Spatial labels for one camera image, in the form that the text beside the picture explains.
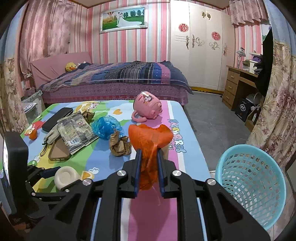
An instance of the picture frame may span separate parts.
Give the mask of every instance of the picture frame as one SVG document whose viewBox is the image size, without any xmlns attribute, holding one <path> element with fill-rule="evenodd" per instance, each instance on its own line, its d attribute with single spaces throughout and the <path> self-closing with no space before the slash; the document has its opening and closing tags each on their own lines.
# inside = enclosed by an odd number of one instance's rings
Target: picture frame
<svg viewBox="0 0 296 241">
<path fill-rule="evenodd" d="M 101 12 L 99 33 L 147 28 L 147 9 L 147 5 L 136 5 Z"/>
</svg>

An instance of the red paper decoration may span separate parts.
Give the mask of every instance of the red paper decoration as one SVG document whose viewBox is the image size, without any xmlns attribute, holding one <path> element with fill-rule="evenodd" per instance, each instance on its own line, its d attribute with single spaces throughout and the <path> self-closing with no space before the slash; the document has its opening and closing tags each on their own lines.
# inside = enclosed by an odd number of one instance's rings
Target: red paper decoration
<svg viewBox="0 0 296 241">
<path fill-rule="evenodd" d="M 221 39 L 221 36 L 219 33 L 217 32 L 212 32 L 212 38 L 216 41 L 220 40 Z"/>
<path fill-rule="evenodd" d="M 188 29 L 189 29 L 189 27 L 188 27 L 188 25 L 185 24 L 185 23 L 181 23 L 181 24 L 179 25 L 179 30 L 180 30 L 181 32 L 183 32 L 183 33 L 187 32 Z"/>
</svg>

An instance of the orange plastic bag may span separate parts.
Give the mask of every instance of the orange plastic bag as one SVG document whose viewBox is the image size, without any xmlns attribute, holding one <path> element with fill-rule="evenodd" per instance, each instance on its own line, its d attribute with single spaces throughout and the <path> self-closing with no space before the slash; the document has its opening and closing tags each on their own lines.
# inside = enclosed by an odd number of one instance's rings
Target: orange plastic bag
<svg viewBox="0 0 296 241">
<path fill-rule="evenodd" d="M 130 125 L 128 135 L 135 150 L 142 150 L 140 189 L 148 190 L 157 181 L 157 149 L 168 145 L 173 133 L 165 125 L 151 128 L 142 124 Z"/>
</svg>

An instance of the laundry basket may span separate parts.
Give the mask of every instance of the laundry basket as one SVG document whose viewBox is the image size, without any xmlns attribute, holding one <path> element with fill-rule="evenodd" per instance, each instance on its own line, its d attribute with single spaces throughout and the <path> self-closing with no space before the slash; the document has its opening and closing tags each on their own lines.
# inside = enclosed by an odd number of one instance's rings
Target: laundry basket
<svg viewBox="0 0 296 241">
<path fill-rule="evenodd" d="M 286 201 L 284 176 L 261 149 L 251 145 L 230 147 L 219 159 L 215 179 L 265 230 L 280 217 Z"/>
</svg>

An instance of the pig-shaped mug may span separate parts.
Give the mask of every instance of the pig-shaped mug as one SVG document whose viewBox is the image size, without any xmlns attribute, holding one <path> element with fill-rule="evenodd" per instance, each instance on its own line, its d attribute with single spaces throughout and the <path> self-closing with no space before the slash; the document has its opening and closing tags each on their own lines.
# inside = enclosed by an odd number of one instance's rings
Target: pig-shaped mug
<svg viewBox="0 0 296 241">
<path fill-rule="evenodd" d="M 145 122 L 147 119 L 156 119 L 158 114 L 163 110 L 161 108 L 160 100 L 147 91 L 141 92 L 133 103 L 135 110 L 131 118 L 135 122 Z M 136 118 L 135 115 L 139 114 L 142 117 Z"/>
</svg>

